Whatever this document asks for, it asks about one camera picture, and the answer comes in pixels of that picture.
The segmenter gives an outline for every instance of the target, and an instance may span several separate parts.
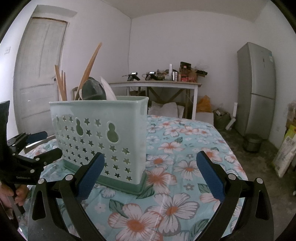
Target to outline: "refrigerator sticker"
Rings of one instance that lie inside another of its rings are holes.
[[[269,60],[270,60],[270,62],[273,62],[274,60],[272,59],[272,54],[270,53],[269,54]]]

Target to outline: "silver screw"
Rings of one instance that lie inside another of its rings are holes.
[[[69,174],[69,175],[66,176],[65,179],[66,179],[67,181],[70,181],[70,180],[73,179],[73,175],[72,175],[72,174]]]
[[[228,178],[229,178],[230,180],[235,180],[235,179],[236,179],[236,176],[235,176],[234,174],[230,173],[230,174],[228,175]]]
[[[42,184],[42,183],[44,183],[44,179],[43,179],[43,178],[40,178],[40,179],[38,180],[38,184]]]
[[[260,183],[260,184],[263,183],[263,180],[261,178],[257,178],[256,181],[257,181],[257,183]]]

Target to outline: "orange plastic bag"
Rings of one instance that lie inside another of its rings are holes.
[[[207,95],[197,103],[196,112],[212,112],[210,98]]]

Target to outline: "white wall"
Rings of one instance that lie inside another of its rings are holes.
[[[17,16],[0,45],[0,102],[10,100],[7,137],[16,135],[13,108],[13,76],[22,34],[37,4],[76,11],[66,30],[61,69],[67,73],[67,94],[78,86],[84,70],[99,42],[103,42],[91,76],[108,82],[122,80],[128,74],[131,19],[100,0],[32,0]],[[5,49],[10,53],[4,55]]]
[[[130,72],[178,70],[180,61],[208,72],[199,95],[232,112],[238,95],[237,51],[247,42],[259,44],[252,22],[233,16],[179,11],[132,19]]]
[[[286,130],[287,105],[296,99],[296,34],[269,1],[255,21],[261,45],[272,51],[276,67],[276,105],[269,140],[280,147]]]

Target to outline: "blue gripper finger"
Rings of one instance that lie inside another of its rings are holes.
[[[47,138],[47,132],[46,131],[42,131],[42,132],[38,132],[35,134],[31,134],[28,136],[28,138],[26,139],[26,143],[28,144],[32,144],[35,143],[37,141],[42,141],[45,140]]]
[[[77,201],[88,199],[91,190],[93,189],[99,175],[101,174],[105,158],[102,153],[97,152],[96,155],[91,160],[91,165],[88,167],[84,176],[81,178],[80,182],[77,184]]]
[[[200,170],[206,184],[208,185],[213,197],[222,203],[225,199],[224,184],[211,164],[211,159],[204,151],[197,153],[196,165]]]

